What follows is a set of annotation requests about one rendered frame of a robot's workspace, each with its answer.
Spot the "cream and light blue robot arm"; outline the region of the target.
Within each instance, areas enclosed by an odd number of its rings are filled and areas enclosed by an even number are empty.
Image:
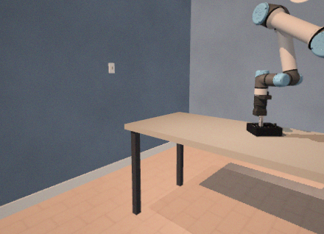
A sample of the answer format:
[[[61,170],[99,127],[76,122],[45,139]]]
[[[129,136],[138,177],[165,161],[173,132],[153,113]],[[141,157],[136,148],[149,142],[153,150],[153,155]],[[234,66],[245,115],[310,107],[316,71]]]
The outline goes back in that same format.
[[[303,76],[297,71],[293,38],[306,44],[318,57],[324,58],[324,26],[320,27],[290,15],[282,5],[261,3],[253,11],[253,23],[274,29],[278,36],[283,73],[270,74],[257,71],[255,88],[286,87],[299,85]]]

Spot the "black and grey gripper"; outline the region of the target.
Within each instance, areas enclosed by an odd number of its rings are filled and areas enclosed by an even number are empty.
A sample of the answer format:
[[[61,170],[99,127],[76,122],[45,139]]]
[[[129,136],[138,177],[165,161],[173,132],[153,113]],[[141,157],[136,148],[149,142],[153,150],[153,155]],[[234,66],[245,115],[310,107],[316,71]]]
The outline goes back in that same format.
[[[267,115],[267,100],[272,99],[272,96],[269,95],[268,89],[259,90],[258,88],[255,88],[254,94],[253,115],[259,117],[259,126],[262,127],[264,116]]]

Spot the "black lighting desk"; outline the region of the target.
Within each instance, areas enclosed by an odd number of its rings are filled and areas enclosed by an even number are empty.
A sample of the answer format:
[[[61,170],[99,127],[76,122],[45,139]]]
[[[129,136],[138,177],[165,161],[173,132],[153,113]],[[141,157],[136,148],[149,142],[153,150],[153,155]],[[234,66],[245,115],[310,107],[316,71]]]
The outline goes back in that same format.
[[[247,123],[247,131],[252,133],[254,136],[282,136],[283,128],[273,128],[279,127],[277,124],[263,123],[263,126],[258,126],[258,123]]]

